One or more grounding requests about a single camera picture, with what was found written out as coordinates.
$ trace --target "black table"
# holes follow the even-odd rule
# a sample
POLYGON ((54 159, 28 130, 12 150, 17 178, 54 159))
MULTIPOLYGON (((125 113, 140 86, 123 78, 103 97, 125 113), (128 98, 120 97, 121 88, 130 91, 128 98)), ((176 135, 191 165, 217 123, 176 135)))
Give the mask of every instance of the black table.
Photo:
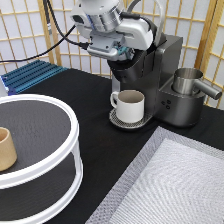
POLYGON ((82 185, 72 202, 48 223, 85 223, 158 126, 224 150, 224 111, 204 107, 195 126, 179 129, 154 120, 137 132, 109 122, 111 80, 67 70, 26 90, 58 98, 72 107, 80 124, 82 185))

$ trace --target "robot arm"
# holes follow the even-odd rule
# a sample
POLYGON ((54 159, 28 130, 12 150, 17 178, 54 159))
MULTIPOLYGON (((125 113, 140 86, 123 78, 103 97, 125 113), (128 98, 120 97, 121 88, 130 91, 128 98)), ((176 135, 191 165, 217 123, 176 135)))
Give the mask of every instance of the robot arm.
POLYGON ((152 45, 155 35, 149 23, 140 17, 128 16, 125 11, 123 0, 79 0, 76 3, 71 18, 79 33, 91 39, 87 49, 90 55, 109 61, 131 60, 135 50, 145 51, 152 45))

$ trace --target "stainless steel pitcher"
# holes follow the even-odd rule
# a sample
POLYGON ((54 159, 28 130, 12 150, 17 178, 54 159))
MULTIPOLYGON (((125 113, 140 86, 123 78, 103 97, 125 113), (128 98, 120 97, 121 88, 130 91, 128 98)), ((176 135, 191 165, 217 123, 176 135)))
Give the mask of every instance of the stainless steel pitcher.
POLYGON ((195 68, 180 68, 174 74, 173 90, 183 95, 195 95, 204 92, 215 100, 222 96, 222 92, 214 89, 202 81, 203 73, 195 68))

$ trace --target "wooden cup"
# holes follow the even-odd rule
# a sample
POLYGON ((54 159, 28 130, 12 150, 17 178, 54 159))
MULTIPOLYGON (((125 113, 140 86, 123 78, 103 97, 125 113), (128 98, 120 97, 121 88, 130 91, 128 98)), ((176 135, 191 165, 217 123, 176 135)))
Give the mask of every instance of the wooden cup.
POLYGON ((0 127, 0 171, 11 167, 16 160, 17 154, 10 131, 0 127))

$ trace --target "drip tray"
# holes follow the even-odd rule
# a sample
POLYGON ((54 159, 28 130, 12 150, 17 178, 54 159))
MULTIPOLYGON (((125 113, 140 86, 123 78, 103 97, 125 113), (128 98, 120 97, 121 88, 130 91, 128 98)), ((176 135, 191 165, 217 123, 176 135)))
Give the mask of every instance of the drip tray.
POLYGON ((142 120, 136 123, 124 123, 123 121, 117 118, 116 109, 113 109, 110 112, 109 119, 110 119, 110 122, 117 128, 120 128, 126 131, 134 131, 144 127, 152 119, 152 115, 149 113, 145 113, 142 120))

